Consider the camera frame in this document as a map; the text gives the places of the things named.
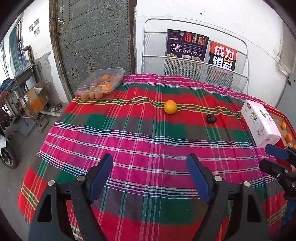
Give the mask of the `small orange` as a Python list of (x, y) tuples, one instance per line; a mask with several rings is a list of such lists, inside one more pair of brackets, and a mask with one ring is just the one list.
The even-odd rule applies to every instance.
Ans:
[(282, 122), (280, 125), (282, 130), (286, 130), (287, 129), (287, 124), (285, 122)]

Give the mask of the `large orange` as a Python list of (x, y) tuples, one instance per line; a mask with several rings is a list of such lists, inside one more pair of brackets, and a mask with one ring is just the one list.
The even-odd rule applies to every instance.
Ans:
[(177, 111), (177, 104), (173, 100), (167, 100), (164, 103), (164, 111), (167, 114), (174, 114)]

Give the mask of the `red cardboard tray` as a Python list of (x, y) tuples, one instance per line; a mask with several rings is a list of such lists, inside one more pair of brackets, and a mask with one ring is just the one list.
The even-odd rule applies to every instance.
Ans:
[(287, 158), (287, 154), (280, 149), (292, 148), (295, 151), (295, 130), (292, 127), (292, 124), (288, 118), (282, 114), (276, 108), (266, 107), (266, 110), (274, 120), (278, 130), (280, 131), (281, 138), (274, 145), (274, 147), (266, 146), (265, 152), (276, 158), (277, 162), (284, 166), (288, 171), (295, 172), (295, 166), (293, 166)]

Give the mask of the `pink white tissue pack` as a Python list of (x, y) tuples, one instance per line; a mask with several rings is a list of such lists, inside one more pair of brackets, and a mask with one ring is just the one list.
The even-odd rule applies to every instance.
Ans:
[(258, 148), (265, 148), (268, 144), (275, 145), (280, 140), (281, 133), (262, 104), (246, 100), (241, 114)]

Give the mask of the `scooter wheel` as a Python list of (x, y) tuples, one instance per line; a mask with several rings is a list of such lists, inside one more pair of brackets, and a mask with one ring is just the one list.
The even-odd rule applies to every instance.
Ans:
[(10, 169), (16, 169), (18, 166), (18, 160), (13, 148), (6, 144), (5, 148), (1, 148), (1, 161)]

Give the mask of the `dark plum right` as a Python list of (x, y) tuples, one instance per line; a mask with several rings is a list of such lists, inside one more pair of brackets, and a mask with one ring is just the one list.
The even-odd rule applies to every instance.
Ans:
[(214, 114), (210, 113), (207, 114), (206, 120), (209, 124), (214, 124), (217, 121), (217, 117)]

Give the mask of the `red black magazine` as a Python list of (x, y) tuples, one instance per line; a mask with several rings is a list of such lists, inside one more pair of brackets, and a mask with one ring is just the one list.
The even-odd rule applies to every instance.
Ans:
[(234, 71), (237, 50), (217, 42), (211, 42), (209, 64)]

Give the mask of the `cardboard box on floor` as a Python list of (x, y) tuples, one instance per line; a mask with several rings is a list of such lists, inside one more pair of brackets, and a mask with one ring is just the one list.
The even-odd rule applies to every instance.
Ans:
[(19, 101), (26, 114), (31, 117), (32, 114), (27, 108), (25, 101), (30, 106), (33, 113), (38, 113), (49, 102), (49, 97), (46, 94), (45, 87), (39, 82), (24, 95), (24, 99), (20, 98)]

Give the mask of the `metal shelf cart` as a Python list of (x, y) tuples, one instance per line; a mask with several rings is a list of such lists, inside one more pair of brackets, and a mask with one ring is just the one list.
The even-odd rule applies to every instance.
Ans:
[(37, 127), (38, 132), (42, 133), (49, 123), (49, 120), (42, 113), (42, 111), (45, 109), (47, 104), (38, 113), (33, 113), (30, 106), (25, 101), (27, 108), (32, 114), (32, 116), (29, 117), (26, 114), (25, 110), (22, 108), (19, 101), (20, 98), (24, 99), (24, 95), (39, 82), (41, 82), (41, 77), (37, 72), (36, 64), (33, 63), (27, 66), (24, 70), (22, 70), (18, 75), (16, 75), (13, 79), (11, 79), (6, 85), (7, 96), (9, 96), (11, 101), (13, 101), (14, 98), (12, 97), (12, 94), (14, 94), (15, 99), (17, 99), (18, 106), (16, 106), (14, 102), (12, 103), (12, 105), (17, 110), (16, 116), (22, 120), (21, 130), (27, 131), (25, 136), (28, 136), (34, 127)]

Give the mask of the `plaid red green tablecloth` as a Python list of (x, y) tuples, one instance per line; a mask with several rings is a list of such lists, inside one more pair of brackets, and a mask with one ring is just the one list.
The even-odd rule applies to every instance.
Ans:
[[(74, 98), (49, 130), (27, 170), (18, 206), (27, 223), (50, 180), (73, 181), (113, 157), (113, 169), (93, 211), (108, 240), (191, 240), (207, 204), (197, 194), (186, 158), (195, 154), (215, 175), (249, 181), (269, 233), (281, 230), (287, 207), (278, 181), (262, 173), (266, 158), (241, 116), (249, 96), (188, 78), (125, 76), (99, 100)], [(174, 114), (164, 103), (177, 104)], [(217, 121), (209, 124), (207, 114)]]

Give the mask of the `metal mesh magazine rack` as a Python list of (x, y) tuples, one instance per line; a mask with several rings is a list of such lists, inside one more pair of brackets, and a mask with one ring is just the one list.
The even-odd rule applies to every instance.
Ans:
[(206, 23), (149, 18), (137, 42), (137, 71), (178, 75), (245, 92), (249, 82), (247, 44)]

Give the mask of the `clear plastic fruit container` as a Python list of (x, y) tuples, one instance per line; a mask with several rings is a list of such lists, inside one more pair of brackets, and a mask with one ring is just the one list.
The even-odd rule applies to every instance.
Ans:
[(124, 74), (122, 67), (97, 70), (77, 87), (76, 95), (81, 97), (82, 101), (101, 99), (112, 93), (123, 80)]

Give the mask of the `dark cookbook magazine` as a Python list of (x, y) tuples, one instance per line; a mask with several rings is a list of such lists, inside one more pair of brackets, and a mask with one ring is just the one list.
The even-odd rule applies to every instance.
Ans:
[(166, 56), (194, 61), (204, 61), (209, 37), (181, 31), (167, 30)]

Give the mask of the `studded metal door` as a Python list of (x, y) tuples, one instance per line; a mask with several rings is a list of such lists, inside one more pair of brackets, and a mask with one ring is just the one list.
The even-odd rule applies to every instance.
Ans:
[(99, 69), (136, 72), (137, 1), (50, 1), (49, 29), (58, 74), (68, 101)]

